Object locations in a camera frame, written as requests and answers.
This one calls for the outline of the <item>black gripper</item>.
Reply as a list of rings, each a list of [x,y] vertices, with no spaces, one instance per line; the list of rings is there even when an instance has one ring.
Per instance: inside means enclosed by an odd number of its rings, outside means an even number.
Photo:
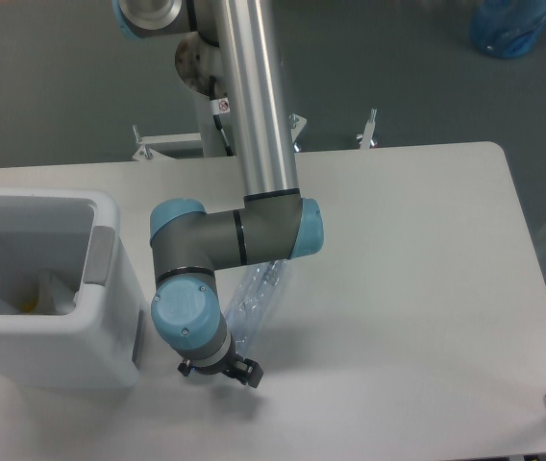
[[[182,376],[189,376],[193,370],[204,376],[222,374],[250,387],[258,387],[263,377],[263,369],[258,362],[243,358],[235,352],[230,352],[216,363],[208,365],[204,365],[202,360],[192,362],[191,359],[184,358],[177,370]]]

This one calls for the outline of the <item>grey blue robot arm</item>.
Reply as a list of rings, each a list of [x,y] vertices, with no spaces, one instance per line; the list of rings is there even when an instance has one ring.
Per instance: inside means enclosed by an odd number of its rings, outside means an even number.
[[[157,205],[149,245],[155,292],[150,313],[159,337],[180,356],[179,372],[223,375],[257,387],[261,365],[240,352],[218,295],[220,272],[317,254],[324,244],[318,203],[298,179],[273,7],[268,1],[115,1],[126,36],[193,36],[186,55],[211,104],[225,153],[211,192]]]

